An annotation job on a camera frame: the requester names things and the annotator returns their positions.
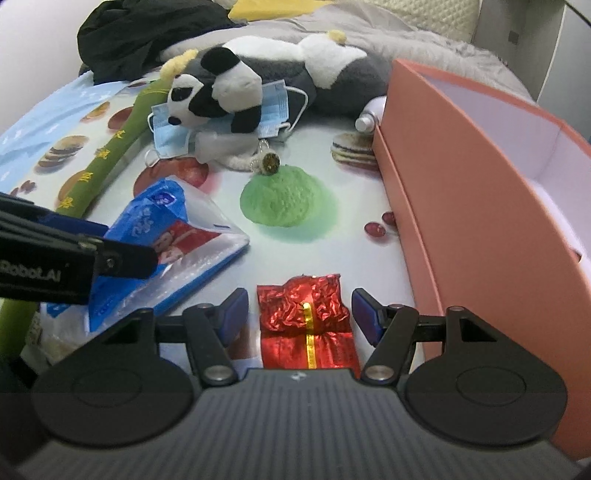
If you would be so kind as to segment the red foil packet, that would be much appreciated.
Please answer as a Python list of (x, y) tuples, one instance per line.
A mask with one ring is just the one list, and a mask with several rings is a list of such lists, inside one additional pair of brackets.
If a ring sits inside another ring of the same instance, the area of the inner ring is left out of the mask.
[(266, 369), (349, 369), (361, 375), (341, 276), (298, 276), (256, 287)]

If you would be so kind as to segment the blue white tissue pack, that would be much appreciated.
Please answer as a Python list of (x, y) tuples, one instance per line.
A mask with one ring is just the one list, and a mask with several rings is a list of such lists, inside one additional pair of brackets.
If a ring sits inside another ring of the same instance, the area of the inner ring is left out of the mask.
[(146, 280), (101, 277), (87, 306), (44, 304), (42, 320), (93, 334), (140, 308), (163, 313), (249, 246), (249, 236), (207, 194), (175, 176), (135, 197), (105, 237), (152, 247), (158, 256), (153, 275)]

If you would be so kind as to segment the blue surgical mask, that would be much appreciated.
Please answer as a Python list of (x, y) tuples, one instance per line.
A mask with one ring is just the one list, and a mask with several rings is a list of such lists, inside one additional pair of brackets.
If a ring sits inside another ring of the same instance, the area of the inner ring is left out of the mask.
[[(270, 148), (268, 153), (276, 150), (270, 146), (273, 139), (281, 139), (290, 135), (296, 127), (301, 115), (308, 109), (310, 95), (303, 89), (287, 86), (283, 80), (263, 85), (262, 118), (259, 127), (252, 132), (259, 138), (260, 145)], [(153, 137), (153, 147), (145, 155), (146, 165), (153, 167), (159, 160), (172, 160), (188, 154), (194, 154), (194, 136), (200, 131), (232, 133), (231, 117), (215, 118), (197, 128), (187, 129), (173, 126), (167, 121), (167, 101), (151, 108), (147, 123)]]

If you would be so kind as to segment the gold rhinestone charm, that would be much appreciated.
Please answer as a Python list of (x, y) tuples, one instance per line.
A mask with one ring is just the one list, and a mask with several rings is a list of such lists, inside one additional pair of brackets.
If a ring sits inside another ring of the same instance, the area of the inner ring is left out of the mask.
[(280, 168), (280, 157), (274, 153), (266, 153), (260, 160), (260, 172), (270, 176), (276, 174)]

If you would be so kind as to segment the small panda plush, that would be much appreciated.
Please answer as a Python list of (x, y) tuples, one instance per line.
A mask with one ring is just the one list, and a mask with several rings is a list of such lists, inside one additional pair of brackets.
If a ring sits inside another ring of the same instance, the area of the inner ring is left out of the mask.
[(263, 79), (231, 50), (214, 47), (188, 61), (172, 80), (167, 121), (197, 128), (207, 121), (231, 117), (230, 131), (249, 134), (262, 118)]

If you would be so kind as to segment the white fluffy scrunchie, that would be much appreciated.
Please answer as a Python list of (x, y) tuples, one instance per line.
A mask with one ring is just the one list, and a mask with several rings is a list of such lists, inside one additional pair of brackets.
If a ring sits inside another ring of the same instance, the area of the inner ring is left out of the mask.
[(221, 155), (216, 162), (226, 169), (238, 172), (262, 173), (263, 157), (270, 151), (269, 146), (256, 144)]

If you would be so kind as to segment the green embroidered plush stick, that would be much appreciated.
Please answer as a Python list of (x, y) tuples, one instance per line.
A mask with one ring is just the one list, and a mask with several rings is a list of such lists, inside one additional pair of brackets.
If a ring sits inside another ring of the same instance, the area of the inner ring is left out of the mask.
[[(148, 129), (147, 117), (151, 107), (164, 103), (171, 81), (160, 78), (146, 86), (136, 97), (132, 111), (120, 129), (95, 153), (94, 159), (81, 177), (66, 192), (57, 208), (66, 217), (81, 218), (91, 202), (101, 192), (110, 172), (127, 150)], [(25, 336), (39, 302), (10, 300), (1, 295), (1, 359), (19, 356)]]

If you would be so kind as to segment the pink open cardboard box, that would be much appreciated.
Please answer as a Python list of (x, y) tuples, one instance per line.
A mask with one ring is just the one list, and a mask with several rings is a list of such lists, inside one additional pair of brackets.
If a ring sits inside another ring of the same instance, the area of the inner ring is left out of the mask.
[(417, 308), (463, 305), (552, 366), (590, 454), (590, 146), (512, 95), (394, 63), (374, 140)]

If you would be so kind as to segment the white small bottle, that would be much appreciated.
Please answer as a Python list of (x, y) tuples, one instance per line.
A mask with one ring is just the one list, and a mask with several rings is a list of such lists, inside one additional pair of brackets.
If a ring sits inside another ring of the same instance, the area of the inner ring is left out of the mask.
[(356, 131), (362, 134), (372, 134), (383, 119), (386, 102), (386, 96), (372, 99), (356, 119)]

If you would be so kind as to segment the black clothing pile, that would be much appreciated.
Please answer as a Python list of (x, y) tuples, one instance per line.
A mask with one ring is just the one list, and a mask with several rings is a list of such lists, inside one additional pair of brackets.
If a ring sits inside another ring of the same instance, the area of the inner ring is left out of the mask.
[(214, 1), (104, 1), (77, 32), (80, 74), (93, 83), (134, 81), (166, 48), (206, 33), (242, 27)]

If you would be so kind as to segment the large grey penguin plush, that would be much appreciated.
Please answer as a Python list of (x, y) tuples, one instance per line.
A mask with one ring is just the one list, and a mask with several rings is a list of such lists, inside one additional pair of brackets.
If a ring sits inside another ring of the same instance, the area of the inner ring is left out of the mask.
[[(324, 113), (355, 117), (388, 90), (389, 61), (349, 45), (339, 31), (310, 34), (297, 43), (249, 35), (216, 47), (235, 53), (259, 74), (263, 85), (283, 80), (307, 91), (308, 107)], [(189, 60), (206, 51), (178, 56), (180, 65), (173, 68), (171, 83)]]

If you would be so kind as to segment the grey duvet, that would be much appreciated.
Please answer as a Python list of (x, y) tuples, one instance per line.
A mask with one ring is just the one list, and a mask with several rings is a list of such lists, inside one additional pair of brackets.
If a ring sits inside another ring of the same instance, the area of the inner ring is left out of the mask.
[(521, 80), (492, 52), (415, 29), (380, 6), (358, 1), (338, 2), (293, 18), (257, 20), (238, 28), (193, 36), (162, 50), (159, 60), (165, 62), (188, 49), (204, 51), (247, 35), (297, 43), (312, 33), (329, 30), (345, 33), (349, 45), (374, 52), (389, 62), (410, 60), (475, 80), (529, 103), (534, 101)]

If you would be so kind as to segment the yellow pillow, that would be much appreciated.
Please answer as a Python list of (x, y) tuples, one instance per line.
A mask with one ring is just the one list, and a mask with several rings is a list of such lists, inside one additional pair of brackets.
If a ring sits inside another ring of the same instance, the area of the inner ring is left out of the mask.
[(332, 1), (318, 0), (238, 0), (228, 18), (239, 22), (293, 18), (331, 4)]

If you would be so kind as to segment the white wardrobe cabinet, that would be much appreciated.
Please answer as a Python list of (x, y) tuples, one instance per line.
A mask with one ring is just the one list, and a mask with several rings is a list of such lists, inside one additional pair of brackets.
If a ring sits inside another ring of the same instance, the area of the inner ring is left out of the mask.
[(590, 2), (481, 1), (473, 43), (496, 53), (537, 103), (590, 138)]

